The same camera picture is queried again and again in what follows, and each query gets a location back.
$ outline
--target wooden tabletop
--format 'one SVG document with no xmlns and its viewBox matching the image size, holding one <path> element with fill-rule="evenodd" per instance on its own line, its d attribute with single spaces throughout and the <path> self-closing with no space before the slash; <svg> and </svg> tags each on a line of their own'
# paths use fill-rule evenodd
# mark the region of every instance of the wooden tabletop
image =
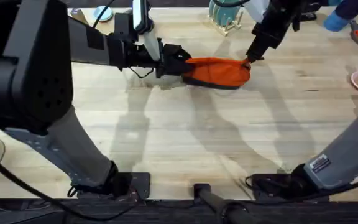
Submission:
<svg viewBox="0 0 358 224">
<path fill-rule="evenodd" d="M 84 11 L 92 24 L 93 10 Z M 208 182 L 224 198 L 250 199 L 241 184 L 245 176 L 291 172 L 358 114 L 358 91 L 348 83 L 358 69 L 358 45 L 350 28 L 333 33 L 322 27 L 332 11 L 324 8 L 316 22 L 289 30 L 236 91 L 185 86 L 174 77 L 140 80 L 129 69 L 73 63 L 77 115 L 121 171 L 151 173 L 150 198 L 191 198 L 194 183 Z M 207 13 L 176 8 L 150 15 L 164 43 L 181 44 L 193 57 L 243 59 L 254 39 L 252 19 L 245 13 L 241 29 L 224 38 Z M 98 28 L 113 32 L 114 23 Z M 62 171 L 28 146 L 1 132 L 0 138 L 8 169 L 52 197 L 66 197 L 70 181 Z M 34 196 L 0 175 L 0 198 L 22 197 Z M 358 189 L 332 200 L 358 200 Z"/>
</svg>

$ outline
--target teal object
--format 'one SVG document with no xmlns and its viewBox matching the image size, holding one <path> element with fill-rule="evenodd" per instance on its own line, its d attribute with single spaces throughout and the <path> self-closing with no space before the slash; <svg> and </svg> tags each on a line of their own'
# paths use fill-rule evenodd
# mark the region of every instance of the teal object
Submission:
<svg viewBox="0 0 358 224">
<path fill-rule="evenodd" d="M 223 0 L 221 2 L 233 3 L 233 2 L 237 2 L 237 1 L 238 0 Z M 209 2 L 209 15 L 211 15 L 211 8 L 213 8 L 212 15 L 213 15 L 214 21 L 219 26 L 223 26 L 223 27 L 226 26 L 227 24 L 231 24 L 233 21 L 235 21 L 236 17 L 237 17 L 237 13 L 240 10 L 240 6 L 232 7 L 232 8 L 219 7 L 212 0 Z"/>
<path fill-rule="evenodd" d="M 102 12 L 102 10 L 105 8 L 105 6 L 99 6 L 94 10 L 94 18 L 97 19 Z M 109 7 L 107 8 L 106 12 L 103 13 L 102 17 L 100 18 L 100 22 L 107 22 L 113 17 L 112 9 Z"/>
</svg>

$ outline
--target gray arm cover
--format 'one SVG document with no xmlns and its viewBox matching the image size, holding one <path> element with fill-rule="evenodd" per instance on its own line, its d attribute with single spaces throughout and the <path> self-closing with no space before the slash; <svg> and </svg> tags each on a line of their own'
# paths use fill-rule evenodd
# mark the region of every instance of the gray arm cover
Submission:
<svg viewBox="0 0 358 224">
<path fill-rule="evenodd" d="M 321 189 L 349 184 L 358 176 L 358 117 L 304 169 Z"/>
</svg>

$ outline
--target orange cloth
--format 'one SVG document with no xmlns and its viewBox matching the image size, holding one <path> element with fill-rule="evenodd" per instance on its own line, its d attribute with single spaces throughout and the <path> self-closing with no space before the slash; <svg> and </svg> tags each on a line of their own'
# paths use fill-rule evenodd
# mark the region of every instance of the orange cloth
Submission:
<svg viewBox="0 0 358 224">
<path fill-rule="evenodd" d="M 182 76 L 183 81 L 190 85 L 237 89 L 250 78 L 248 60 L 191 58 L 186 63 L 194 65 L 194 70 Z"/>
</svg>

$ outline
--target black fabric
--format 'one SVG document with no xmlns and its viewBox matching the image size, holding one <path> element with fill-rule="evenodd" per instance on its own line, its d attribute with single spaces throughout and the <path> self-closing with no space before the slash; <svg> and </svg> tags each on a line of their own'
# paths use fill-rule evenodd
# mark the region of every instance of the black fabric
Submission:
<svg viewBox="0 0 358 224">
<path fill-rule="evenodd" d="M 183 82 L 185 82 L 188 85 L 195 85 L 195 86 L 203 86 L 207 88 L 214 88 L 218 90 L 236 90 L 240 88 L 240 86 L 224 86 L 224 85 L 218 85 L 214 83 L 207 83 L 203 82 L 201 80 L 197 80 L 191 77 L 182 77 Z"/>
<path fill-rule="evenodd" d="M 335 9 L 335 13 L 343 19 L 354 19 L 358 15 L 358 0 L 343 0 Z"/>
</svg>

